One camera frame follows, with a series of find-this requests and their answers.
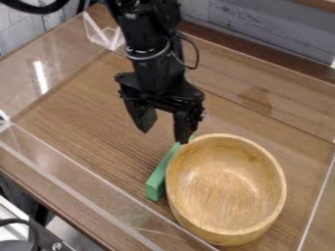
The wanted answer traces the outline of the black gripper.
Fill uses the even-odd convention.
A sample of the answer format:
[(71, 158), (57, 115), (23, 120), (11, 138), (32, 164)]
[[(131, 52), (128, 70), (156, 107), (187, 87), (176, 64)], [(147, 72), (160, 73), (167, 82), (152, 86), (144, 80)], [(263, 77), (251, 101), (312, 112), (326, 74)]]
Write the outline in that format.
[(206, 95), (187, 80), (184, 67), (171, 56), (130, 57), (134, 71), (119, 73), (119, 95), (135, 126), (147, 133), (158, 110), (174, 115), (175, 141), (187, 144), (203, 120)]

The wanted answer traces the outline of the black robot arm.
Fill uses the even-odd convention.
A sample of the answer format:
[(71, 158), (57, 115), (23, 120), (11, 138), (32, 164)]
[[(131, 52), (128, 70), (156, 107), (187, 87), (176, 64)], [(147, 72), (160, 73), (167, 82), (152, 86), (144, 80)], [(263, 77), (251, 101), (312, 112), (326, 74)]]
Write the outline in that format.
[(204, 93), (188, 82), (178, 31), (178, 0), (106, 0), (106, 6), (126, 39), (131, 73), (119, 73), (119, 94), (136, 127), (147, 132), (155, 125), (158, 111), (174, 117), (175, 141), (186, 144), (203, 120)]

